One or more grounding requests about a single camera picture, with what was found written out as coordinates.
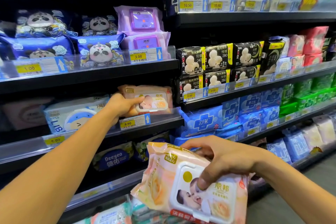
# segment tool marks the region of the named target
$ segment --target person's right hand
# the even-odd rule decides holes
[[[201,147],[196,153],[212,159],[198,179],[197,186],[201,190],[207,189],[210,184],[226,174],[258,174],[257,166],[260,162],[276,157],[262,148],[232,142],[217,136],[194,138],[186,141],[181,147],[185,149]]]

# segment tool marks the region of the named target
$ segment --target panda illustration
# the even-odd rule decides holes
[[[56,52],[54,49],[48,49],[48,50],[41,50],[37,49],[36,51],[26,51],[26,54],[29,55],[30,59],[38,59],[38,58],[50,58],[55,57]]]
[[[105,31],[110,28],[110,23],[103,17],[96,17],[90,21],[90,28],[94,31]]]
[[[88,44],[90,59],[96,63],[105,63],[113,59],[111,44]]]
[[[33,28],[46,28],[54,24],[54,17],[51,14],[37,12],[28,17],[27,25]]]

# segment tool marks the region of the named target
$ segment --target forearm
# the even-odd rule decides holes
[[[101,110],[1,190],[0,223],[56,223],[116,121],[117,113]]]
[[[270,152],[256,165],[263,177],[308,224],[335,223],[336,198]]]

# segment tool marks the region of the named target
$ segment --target person's right arm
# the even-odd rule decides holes
[[[216,136],[191,139],[181,147],[202,147],[197,153],[213,159],[199,177],[202,190],[228,173],[256,173],[305,223],[336,223],[336,197],[267,150]]]

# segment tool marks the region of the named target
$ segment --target floor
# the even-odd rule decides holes
[[[336,153],[303,172],[336,196]],[[248,207],[246,224],[302,224],[301,218],[272,191]]]

